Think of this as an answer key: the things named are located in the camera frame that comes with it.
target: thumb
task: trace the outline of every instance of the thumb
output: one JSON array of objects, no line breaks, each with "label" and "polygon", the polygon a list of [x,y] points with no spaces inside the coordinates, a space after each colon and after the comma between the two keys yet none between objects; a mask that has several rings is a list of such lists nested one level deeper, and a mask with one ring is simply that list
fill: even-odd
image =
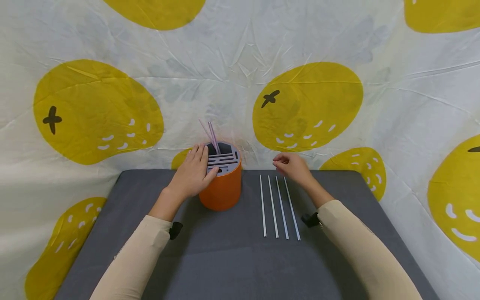
[{"label": "thumb", "polygon": [[285,173],[288,168],[288,164],[281,163],[279,161],[274,161],[273,165],[281,172]]},{"label": "thumb", "polygon": [[205,187],[208,186],[213,181],[213,179],[215,179],[217,173],[218,167],[215,167],[211,169],[210,172],[208,172],[208,174],[204,178]]}]

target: purple straw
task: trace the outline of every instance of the purple straw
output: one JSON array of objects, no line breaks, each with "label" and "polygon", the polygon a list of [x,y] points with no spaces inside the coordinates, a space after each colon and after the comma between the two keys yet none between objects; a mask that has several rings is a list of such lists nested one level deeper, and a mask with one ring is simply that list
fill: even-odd
[{"label": "purple straw", "polygon": [[198,121],[200,122],[200,125],[204,128],[205,133],[206,133],[207,136],[208,136],[208,139],[209,139],[209,140],[212,142],[212,144],[213,144],[213,139],[212,139],[212,137],[208,134],[207,128],[205,128],[204,124],[202,123],[202,121],[201,121],[200,119],[198,119]]},{"label": "purple straw", "polygon": [[212,134],[212,138],[213,138],[213,142],[214,142],[213,147],[215,148],[217,154],[221,154],[220,153],[220,147],[218,146],[218,143],[216,142],[215,131],[213,131],[213,126],[212,126],[211,122],[208,123],[208,127],[210,128],[210,133]]}]

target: hand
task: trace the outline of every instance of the hand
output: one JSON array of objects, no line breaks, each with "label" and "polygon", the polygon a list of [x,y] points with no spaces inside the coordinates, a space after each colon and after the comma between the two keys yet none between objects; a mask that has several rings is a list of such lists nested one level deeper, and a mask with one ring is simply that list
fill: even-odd
[{"label": "hand", "polygon": [[298,154],[280,153],[273,159],[273,165],[283,176],[292,179],[302,187],[316,181],[310,173],[307,163]]},{"label": "hand", "polygon": [[289,177],[307,192],[315,208],[334,200],[332,195],[313,178],[307,163],[298,154],[280,153],[273,159],[273,165],[283,176]]},{"label": "hand", "polygon": [[185,199],[196,196],[212,182],[218,173],[218,167],[215,167],[205,175],[207,163],[208,147],[203,144],[193,146],[167,188]]},{"label": "hand", "polygon": [[180,205],[187,198],[193,197],[204,190],[215,178],[218,167],[213,168],[205,175],[207,163],[208,147],[203,144],[193,146],[170,184],[163,189],[148,214],[171,222]]}]

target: black strap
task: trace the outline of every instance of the black strap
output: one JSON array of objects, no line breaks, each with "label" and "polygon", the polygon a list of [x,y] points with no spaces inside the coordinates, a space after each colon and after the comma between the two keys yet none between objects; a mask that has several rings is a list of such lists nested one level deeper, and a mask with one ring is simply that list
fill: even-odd
[{"label": "black strap", "polygon": [[304,214],[301,216],[301,220],[308,228],[317,226],[320,224],[320,220],[317,217],[318,213],[314,213],[313,215]]},{"label": "black strap", "polygon": [[168,233],[170,234],[171,240],[174,240],[180,234],[182,227],[183,227],[182,223],[173,222],[172,228],[170,228],[170,230],[168,231]]}]

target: left hand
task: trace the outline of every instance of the left hand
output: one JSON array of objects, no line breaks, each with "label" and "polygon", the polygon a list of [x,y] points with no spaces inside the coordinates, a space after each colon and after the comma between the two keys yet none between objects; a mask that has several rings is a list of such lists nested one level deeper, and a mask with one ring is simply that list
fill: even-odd
[{"label": "left hand", "polygon": [[170,184],[163,189],[152,209],[150,216],[171,222],[180,205],[189,197],[204,190],[215,178],[218,167],[207,175],[208,147],[195,145],[173,176]]},{"label": "left hand", "polygon": [[205,175],[207,164],[208,147],[196,144],[187,154],[167,188],[183,199],[196,196],[212,182],[218,173],[218,167],[215,167]]}]

